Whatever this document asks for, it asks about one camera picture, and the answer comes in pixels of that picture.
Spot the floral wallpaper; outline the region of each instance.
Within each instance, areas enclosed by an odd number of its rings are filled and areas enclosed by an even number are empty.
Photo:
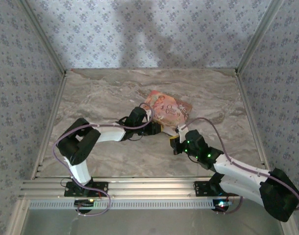
[[[270,0],[28,0],[66,68],[234,68]]]
[[[30,177],[61,75],[14,0],[0,0],[0,235]]]
[[[241,77],[271,167],[299,189],[299,0],[285,1]]]

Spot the gray marble tabletop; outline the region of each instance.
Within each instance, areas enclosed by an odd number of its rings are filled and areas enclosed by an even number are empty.
[[[52,156],[51,146],[77,118],[113,123],[129,115],[152,90],[191,103],[190,118],[211,119],[230,156],[261,167],[234,76],[213,70],[74,70],[67,72],[66,79],[39,176],[68,175]],[[222,149],[208,123],[196,121],[190,129],[197,129],[210,146]],[[173,155],[169,136],[164,133],[139,141],[98,143],[87,162],[92,176],[101,177],[213,174],[189,161],[185,154]]]

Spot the marble surface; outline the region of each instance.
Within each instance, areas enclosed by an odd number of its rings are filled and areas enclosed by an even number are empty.
[[[39,176],[68,175],[51,154],[53,142],[79,117],[113,123],[158,90],[193,105],[190,118],[206,117],[218,128],[230,156],[260,167],[260,159],[234,76],[213,70],[74,70],[67,82]],[[206,142],[222,149],[212,127],[196,121]],[[96,144],[88,158],[92,176],[210,176],[186,155],[173,155],[160,133],[140,141]]]

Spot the wall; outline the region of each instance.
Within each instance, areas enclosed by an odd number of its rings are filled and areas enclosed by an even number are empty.
[[[0,234],[30,177],[60,75],[14,0],[0,0]]]
[[[271,167],[299,189],[299,0],[285,1],[241,77]]]
[[[28,0],[67,68],[234,68],[269,0]]]

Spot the patterned wallpaper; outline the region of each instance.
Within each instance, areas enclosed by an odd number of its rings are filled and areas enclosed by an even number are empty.
[[[270,0],[28,2],[66,68],[234,68]]]
[[[241,77],[271,167],[299,189],[299,0],[285,1]]]
[[[60,75],[14,0],[0,0],[0,235],[29,178]]]

